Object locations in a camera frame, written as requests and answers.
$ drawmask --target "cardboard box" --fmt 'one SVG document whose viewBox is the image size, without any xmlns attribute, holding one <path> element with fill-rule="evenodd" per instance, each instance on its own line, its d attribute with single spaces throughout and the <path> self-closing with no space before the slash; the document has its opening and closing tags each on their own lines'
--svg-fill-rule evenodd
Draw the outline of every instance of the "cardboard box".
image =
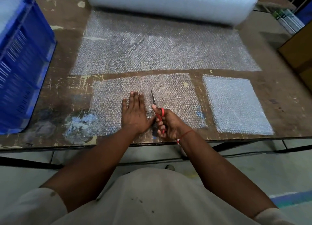
<svg viewBox="0 0 312 225">
<path fill-rule="evenodd" d="M 284 43 L 278 51 L 312 91 L 312 22 Z"/>
</svg>

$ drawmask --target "metal table frame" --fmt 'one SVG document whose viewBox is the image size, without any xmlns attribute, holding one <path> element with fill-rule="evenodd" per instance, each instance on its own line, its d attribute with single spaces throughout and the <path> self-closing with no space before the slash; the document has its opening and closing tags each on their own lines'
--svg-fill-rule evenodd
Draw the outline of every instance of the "metal table frame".
<svg viewBox="0 0 312 225">
<path fill-rule="evenodd" d="M 223 142 L 219 145 L 213 147 L 214 150 L 217 152 L 225 151 L 228 149 L 236 148 L 242 145 L 255 143 L 258 141 L 263 140 L 283 140 L 283 139 L 258 139 L 258 140 L 244 140 L 244 141 L 227 141 Z M 218 143 L 219 141 L 207 141 L 207 143 Z M 147 143 L 147 144 L 131 144 L 130 147 L 139 147 L 139 146 L 165 146 L 165 145 L 173 145 L 176 144 L 175 142 L 161 142 L 161 143 Z M 247 153 L 239 153 L 239 154 L 232 154 L 232 155 L 223 155 L 224 157 L 234 157 L 234 156 L 243 156 L 243 155 L 252 155 L 256 153 L 290 153 L 290 152 L 299 152 L 312 149 L 312 145 L 306 145 L 296 148 L 287 148 L 284 143 L 285 149 L 282 150 L 273 150 L 273 151 L 257 151 L 257 152 L 247 152 Z M 86 149 L 92 148 L 94 145 L 75 145 L 75 146 L 64 146 L 64 147 L 38 147 L 38 148 L 23 148 L 23 149 L 7 149 L 2 150 L 3 153 L 11 153 L 11 152 L 42 152 L 42 151 L 57 151 L 57 150 L 74 150 L 74 149 Z M 153 160 L 153 161 L 144 161 L 144 162 L 137 162 L 137 163 L 122 163 L 119 166 L 127 166 L 127 165 L 144 165 L 144 164 L 155 164 L 155 163 L 172 163 L 172 162 L 180 162 L 180 161 L 187 161 L 189 160 L 188 157 L 181 156 L 181 158 L 175 159 L 165 159 L 165 160 Z M 24 159 L 14 159 L 8 157 L 0 156 L 0 166 L 7 166 L 7 167 L 19 167 L 19 168 L 37 168 L 37 169 L 50 169 L 50 170 L 59 170 L 63 168 L 64 165 L 62 164 L 52 164 L 52 159 L 49 163 L 41 163 L 35 162 L 30 160 Z"/>
</svg>

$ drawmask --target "concrete floor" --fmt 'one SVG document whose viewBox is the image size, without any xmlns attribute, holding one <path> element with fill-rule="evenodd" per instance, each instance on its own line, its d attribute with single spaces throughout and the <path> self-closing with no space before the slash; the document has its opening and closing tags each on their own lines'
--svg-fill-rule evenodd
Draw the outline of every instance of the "concrete floor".
<svg viewBox="0 0 312 225">
<path fill-rule="evenodd" d="M 285 140 L 288 148 L 312 144 L 312 139 Z M 272 151 L 284 149 L 281 140 L 262 141 L 222 152 L 222 155 L 237 154 L 252 151 Z M 75 151 L 52 152 L 26 152 L 1 154 L 0 156 L 33 160 L 48 163 L 66 164 L 76 154 Z M 172 159 L 180 157 L 177 146 L 153 146 L 129 148 L 123 156 L 122 163 L 140 162 L 158 159 Z M 270 197 L 285 195 L 290 192 L 304 192 L 312 190 L 312 150 L 293 152 L 289 154 L 258 154 L 228 158 L 240 171 L 248 176 Z M 171 163 L 177 172 L 194 180 L 195 183 L 202 182 L 192 164 L 186 162 Z M 142 167 L 165 168 L 167 163 L 120 166 L 117 167 L 107 186 L 127 172 Z M 56 171 L 43 169 L 0 167 L 0 210 L 13 203 L 19 196 L 27 191 L 39 187 Z M 297 205 L 282 205 L 281 209 L 296 224 L 312 223 L 312 202 L 299 203 Z"/>
</svg>

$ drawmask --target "beige shirt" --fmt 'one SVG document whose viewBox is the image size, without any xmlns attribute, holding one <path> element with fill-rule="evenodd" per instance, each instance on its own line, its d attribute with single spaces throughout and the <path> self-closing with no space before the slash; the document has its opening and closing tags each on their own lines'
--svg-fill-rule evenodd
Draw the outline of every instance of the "beige shirt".
<svg viewBox="0 0 312 225">
<path fill-rule="evenodd" d="M 67 213 L 60 196 L 34 189 L 0 216 L 0 224 L 253 224 L 289 225 L 279 209 L 255 221 L 184 175 L 142 168 L 119 177 L 99 200 Z"/>
</svg>

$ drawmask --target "person's left hand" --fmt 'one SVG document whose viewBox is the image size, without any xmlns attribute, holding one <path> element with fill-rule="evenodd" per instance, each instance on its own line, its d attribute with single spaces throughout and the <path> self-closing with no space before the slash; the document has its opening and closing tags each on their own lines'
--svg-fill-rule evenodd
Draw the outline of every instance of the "person's left hand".
<svg viewBox="0 0 312 225">
<path fill-rule="evenodd" d="M 155 116 L 147 119 L 144 103 L 144 95 L 141 93 L 130 92 L 129 105 L 127 99 L 122 100 L 121 127 L 129 127 L 135 134 L 141 134 L 151 127 Z"/>
</svg>

